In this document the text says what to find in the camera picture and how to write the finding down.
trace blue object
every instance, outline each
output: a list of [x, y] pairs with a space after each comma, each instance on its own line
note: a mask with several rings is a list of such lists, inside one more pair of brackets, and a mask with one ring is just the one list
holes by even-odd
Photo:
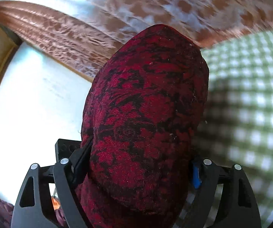
[[193, 176], [192, 176], [192, 185], [195, 189], [198, 189], [201, 186], [200, 171], [199, 168], [193, 164]]

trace checkered tablecloth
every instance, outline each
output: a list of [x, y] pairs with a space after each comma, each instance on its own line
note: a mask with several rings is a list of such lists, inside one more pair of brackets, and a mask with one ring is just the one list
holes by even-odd
[[[227, 40], [202, 55], [210, 69], [209, 93], [194, 146], [218, 165], [243, 166], [266, 228], [273, 221], [273, 31]], [[174, 227], [184, 227], [191, 201], [189, 194]], [[216, 212], [217, 200], [207, 225]]]

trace metal rivet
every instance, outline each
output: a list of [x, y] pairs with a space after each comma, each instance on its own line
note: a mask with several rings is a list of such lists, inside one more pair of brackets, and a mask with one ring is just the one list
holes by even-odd
[[211, 165], [212, 164], [210, 159], [204, 159], [203, 162], [204, 162], [205, 165]]
[[61, 164], [67, 164], [69, 162], [69, 159], [63, 158], [61, 159]]
[[234, 167], [235, 167], [236, 170], [241, 170], [242, 169], [242, 167], [239, 164], [235, 164]]
[[31, 170], [35, 170], [38, 167], [38, 164], [31, 165]]

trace red patterned fabric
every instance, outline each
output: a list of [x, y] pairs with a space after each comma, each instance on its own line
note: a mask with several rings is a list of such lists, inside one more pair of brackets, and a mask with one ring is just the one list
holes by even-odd
[[173, 225], [208, 75], [198, 47], [165, 25], [139, 33], [99, 71], [81, 132], [81, 146], [94, 134], [90, 172], [76, 190], [93, 227]]

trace gingham cloth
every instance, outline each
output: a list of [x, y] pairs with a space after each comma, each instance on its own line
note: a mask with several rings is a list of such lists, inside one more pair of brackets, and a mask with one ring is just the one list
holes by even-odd
[[[209, 92], [194, 146], [216, 164], [243, 166], [266, 228], [273, 221], [273, 31], [222, 42], [202, 55], [210, 69]], [[207, 226], [221, 192], [219, 186]], [[191, 193], [174, 228], [184, 227], [192, 199]]]

